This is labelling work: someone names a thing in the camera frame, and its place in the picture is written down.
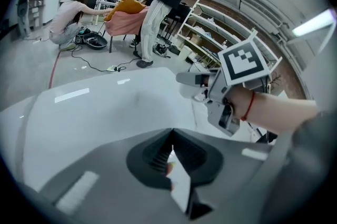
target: floor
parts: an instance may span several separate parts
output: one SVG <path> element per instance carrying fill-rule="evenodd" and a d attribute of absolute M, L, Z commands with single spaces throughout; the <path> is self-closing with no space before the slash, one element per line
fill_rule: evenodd
<path fill-rule="evenodd" d="M 98 31 L 102 23 L 87 25 L 89 29 Z M 7 107 L 24 100 L 25 98 L 39 94 L 50 87 L 57 87 L 69 82 L 75 82 L 99 75 L 113 75 L 113 73 L 104 73 L 94 70 L 81 59 L 72 58 L 71 52 L 60 52 L 58 45 L 50 40 L 36 41 L 36 38 L 42 37 L 42 40 L 48 39 L 48 26 L 33 32 L 29 40 L 12 41 L 10 36 L 4 37 L 0 41 L 0 111 Z M 87 46 L 74 53 L 75 56 L 81 56 L 90 62 L 91 66 L 107 70 L 108 67 L 126 63 L 135 58 L 132 54 L 133 49 L 128 45 L 133 40 L 134 35 L 128 35 L 113 38 L 113 45 L 117 51 L 108 52 L 110 36 L 104 35 L 108 41 L 108 46 L 102 50 L 95 51 Z M 191 66 L 187 62 L 177 64 L 175 54 L 167 52 L 170 59 L 154 55 L 154 64 L 151 68 L 167 67 L 173 73 L 186 71 Z M 126 70 L 139 69 L 136 61 L 125 65 Z"/>

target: pink blanket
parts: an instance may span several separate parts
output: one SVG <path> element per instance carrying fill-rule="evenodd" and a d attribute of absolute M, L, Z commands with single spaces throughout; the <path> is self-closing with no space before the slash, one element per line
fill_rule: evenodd
<path fill-rule="evenodd" d="M 110 36 L 137 35 L 147 11 L 148 7 L 137 14 L 117 11 L 110 21 L 105 22 L 105 30 Z"/>

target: red string bracelet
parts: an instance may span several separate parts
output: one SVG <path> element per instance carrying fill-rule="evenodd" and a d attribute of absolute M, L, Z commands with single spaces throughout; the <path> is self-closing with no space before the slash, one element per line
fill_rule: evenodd
<path fill-rule="evenodd" d="M 247 116 L 248 116 L 249 111 L 251 110 L 251 107 L 252 107 L 254 98 L 255 98 L 255 92 L 253 91 L 251 103 L 249 104 L 249 107 L 248 107 L 248 109 L 247 109 L 247 112 L 246 112 L 246 114 L 245 114 L 243 117 L 241 117 L 241 120 L 242 120 L 242 121 L 246 121 L 246 120 L 247 120 Z"/>

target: black basket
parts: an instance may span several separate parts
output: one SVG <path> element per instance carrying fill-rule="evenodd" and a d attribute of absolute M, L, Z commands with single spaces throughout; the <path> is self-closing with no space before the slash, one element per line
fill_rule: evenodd
<path fill-rule="evenodd" d="M 99 45 L 96 46 L 96 45 L 90 44 L 89 41 L 87 41 L 87 39 L 90 37 L 95 37 L 98 40 Z M 94 50 L 101 50 L 107 46 L 106 39 L 97 33 L 89 33 L 89 34 L 84 35 L 83 42 L 86 45 L 88 45 L 91 49 L 94 49 Z"/>

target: shoe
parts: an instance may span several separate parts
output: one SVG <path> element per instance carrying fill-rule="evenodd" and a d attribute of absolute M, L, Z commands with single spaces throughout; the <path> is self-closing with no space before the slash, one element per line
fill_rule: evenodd
<path fill-rule="evenodd" d="M 134 48 L 135 46 L 137 46 L 138 43 L 135 43 L 134 41 L 131 42 L 128 46 L 131 47 L 131 48 Z"/>
<path fill-rule="evenodd" d="M 136 56 L 136 57 L 138 57 L 139 59 L 142 59 L 142 57 L 138 54 L 138 51 L 134 51 L 133 55 Z"/>
<path fill-rule="evenodd" d="M 68 50 L 72 50 L 72 49 L 74 49 L 74 48 L 76 48 L 76 44 L 75 44 L 75 43 L 72 43 L 72 44 L 70 44 L 67 48 L 61 49 L 61 52 L 63 52 L 63 51 L 68 51 Z"/>
<path fill-rule="evenodd" d="M 137 62 L 136 65 L 137 65 L 138 67 L 144 69 L 144 68 L 146 68 L 146 67 L 148 67 L 148 66 L 151 66 L 152 64 L 153 64 L 153 61 L 151 61 L 151 62 L 146 62 L 146 61 L 144 61 L 144 60 L 139 60 L 139 61 Z"/>

